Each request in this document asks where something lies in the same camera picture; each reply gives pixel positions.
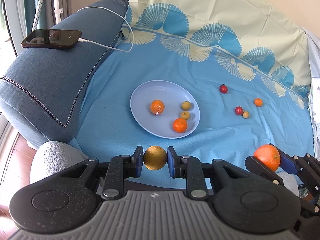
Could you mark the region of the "yellow-brown longan fruit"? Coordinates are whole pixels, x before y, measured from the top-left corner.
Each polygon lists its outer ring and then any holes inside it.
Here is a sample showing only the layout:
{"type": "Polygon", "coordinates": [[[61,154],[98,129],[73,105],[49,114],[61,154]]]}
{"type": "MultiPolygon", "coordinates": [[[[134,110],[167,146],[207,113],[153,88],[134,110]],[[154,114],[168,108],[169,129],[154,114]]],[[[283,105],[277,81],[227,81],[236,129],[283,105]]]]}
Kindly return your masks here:
{"type": "Polygon", "coordinates": [[[147,169],[160,170],[167,162],[167,153],[159,146],[150,146],[144,153],[143,161],[147,169]]]}

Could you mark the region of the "orange tangerine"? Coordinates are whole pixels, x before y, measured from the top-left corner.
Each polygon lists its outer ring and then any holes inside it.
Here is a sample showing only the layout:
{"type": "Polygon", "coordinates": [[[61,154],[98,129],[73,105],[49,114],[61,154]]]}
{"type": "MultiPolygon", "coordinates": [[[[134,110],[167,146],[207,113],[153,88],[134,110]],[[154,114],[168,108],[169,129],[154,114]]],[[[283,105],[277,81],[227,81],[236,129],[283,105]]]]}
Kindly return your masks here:
{"type": "Polygon", "coordinates": [[[256,98],[256,99],[254,99],[254,104],[257,107],[261,107],[263,105],[263,101],[260,98],[256,98]]]}
{"type": "Polygon", "coordinates": [[[172,128],[177,133],[184,133],[188,128],[188,123],[184,118],[178,118],[172,123],[172,128]]]}
{"type": "Polygon", "coordinates": [[[161,115],[164,112],[165,104],[161,100],[154,100],[150,105],[150,111],[154,115],[161,115]]]}
{"type": "Polygon", "coordinates": [[[280,166],[280,154],[278,149],[270,144],[260,146],[253,154],[271,171],[276,172],[280,166]]]}

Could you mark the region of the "small yellow longan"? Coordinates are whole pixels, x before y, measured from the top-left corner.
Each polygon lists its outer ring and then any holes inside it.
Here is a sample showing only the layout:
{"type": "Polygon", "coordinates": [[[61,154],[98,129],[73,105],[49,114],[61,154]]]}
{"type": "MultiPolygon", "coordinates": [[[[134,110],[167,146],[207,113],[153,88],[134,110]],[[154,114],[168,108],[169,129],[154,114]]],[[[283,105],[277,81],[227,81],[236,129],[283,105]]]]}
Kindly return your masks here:
{"type": "Polygon", "coordinates": [[[247,119],[249,118],[249,112],[248,111],[244,111],[242,114],[243,118],[247,119]]]}

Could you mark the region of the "red cherry tomato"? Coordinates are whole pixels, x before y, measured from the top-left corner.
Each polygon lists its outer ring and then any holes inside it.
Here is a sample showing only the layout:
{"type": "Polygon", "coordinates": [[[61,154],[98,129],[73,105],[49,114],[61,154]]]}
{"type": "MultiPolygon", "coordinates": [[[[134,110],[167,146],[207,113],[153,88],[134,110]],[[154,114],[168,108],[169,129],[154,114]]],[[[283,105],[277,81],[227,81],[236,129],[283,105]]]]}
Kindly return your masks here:
{"type": "Polygon", "coordinates": [[[221,85],[219,88],[220,92],[223,94],[228,93],[228,87],[226,85],[221,85]]]}
{"type": "Polygon", "coordinates": [[[242,107],[237,106],[237,107],[235,108],[235,113],[236,113],[237,115],[242,115],[243,112],[244,112],[244,110],[243,110],[242,107]]]}

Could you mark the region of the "yellow longan on plate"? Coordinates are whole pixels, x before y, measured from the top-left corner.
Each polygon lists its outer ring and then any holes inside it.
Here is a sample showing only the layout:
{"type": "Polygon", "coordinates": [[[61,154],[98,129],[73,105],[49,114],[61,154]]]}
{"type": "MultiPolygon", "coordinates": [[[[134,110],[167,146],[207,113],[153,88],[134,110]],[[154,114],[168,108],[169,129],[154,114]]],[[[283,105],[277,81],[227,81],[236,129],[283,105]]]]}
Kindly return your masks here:
{"type": "Polygon", "coordinates": [[[181,109],[183,109],[184,111],[188,111],[189,109],[191,109],[191,103],[189,101],[182,102],[181,109]]]}
{"type": "Polygon", "coordinates": [[[189,120],[190,119],[190,113],[188,111],[182,111],[180,114],[180,118],[184,120],[189,120]]]}

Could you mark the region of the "light blue plate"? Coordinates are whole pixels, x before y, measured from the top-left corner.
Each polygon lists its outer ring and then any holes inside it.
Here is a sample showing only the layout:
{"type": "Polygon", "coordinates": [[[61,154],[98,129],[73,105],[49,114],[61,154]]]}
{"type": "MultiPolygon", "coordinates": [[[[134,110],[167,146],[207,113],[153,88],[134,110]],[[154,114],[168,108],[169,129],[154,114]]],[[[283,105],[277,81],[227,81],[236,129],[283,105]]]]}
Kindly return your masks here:
{"type": "Polygon", "coordinates": [[[193,133],[200,123],[200,109],[194,97],[183,87],[169,81],[152,80],[139,85],[131,94],[131,113],[136,122],[147,132],[160,138],[180,139],[193,133]],[[164,111],[158,115],[151,111],[155,100],[164,103],[164,111]],[[183,112],[183,102],[191,104],[188,110],[187,129],[178,133],[173,123],[183,112]]]}

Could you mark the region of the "blue and cream patterned sheet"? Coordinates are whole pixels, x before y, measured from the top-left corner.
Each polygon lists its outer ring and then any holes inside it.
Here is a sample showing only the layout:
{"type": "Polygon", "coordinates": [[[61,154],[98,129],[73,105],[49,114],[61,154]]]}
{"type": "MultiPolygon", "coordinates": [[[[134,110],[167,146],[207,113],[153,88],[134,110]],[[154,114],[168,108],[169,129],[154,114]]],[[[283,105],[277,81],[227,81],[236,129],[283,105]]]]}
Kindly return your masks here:
{"type": "Polygon", "coordinates": [[[93,75],[71,145],[101,162],[138,146],[172,146],[238,167],[261,145],[313,154],[308,38],[263,0],[129,0],[124,39],[93,75]],[[165,139],[134,119],[132,92],[152,80],[186,89],[200,109],[190,135],[165,139]],[[221,85],[228,87],[223,94],[221,85]],[[261,107],[254,99],[263,101],[261,107]],[[240,106],[249,118],[235,113],[240,106]]]}

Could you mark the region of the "black smartphone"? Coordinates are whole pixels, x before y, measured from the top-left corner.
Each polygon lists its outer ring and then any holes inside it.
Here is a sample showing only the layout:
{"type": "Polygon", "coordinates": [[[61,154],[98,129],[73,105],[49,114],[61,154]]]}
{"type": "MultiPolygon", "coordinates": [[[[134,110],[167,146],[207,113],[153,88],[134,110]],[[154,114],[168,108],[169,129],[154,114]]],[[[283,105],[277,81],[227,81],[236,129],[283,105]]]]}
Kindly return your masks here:
{"type": "Polygon", "coordinates": [[[81,38],[79,30],[37,29],[22,42],[23,48],[71,49],[81,38]]]}

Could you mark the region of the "garment steamer stand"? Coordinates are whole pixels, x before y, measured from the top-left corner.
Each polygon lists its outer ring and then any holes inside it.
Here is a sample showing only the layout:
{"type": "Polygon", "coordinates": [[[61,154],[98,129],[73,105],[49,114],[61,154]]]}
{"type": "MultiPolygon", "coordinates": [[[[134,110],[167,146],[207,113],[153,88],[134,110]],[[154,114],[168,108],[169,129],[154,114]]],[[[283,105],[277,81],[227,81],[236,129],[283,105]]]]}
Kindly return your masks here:
{"type": "Polygon", "coordinates": [[[35,0],[31,30],[49,29],[64,19],[64,0],[35,0]]]}

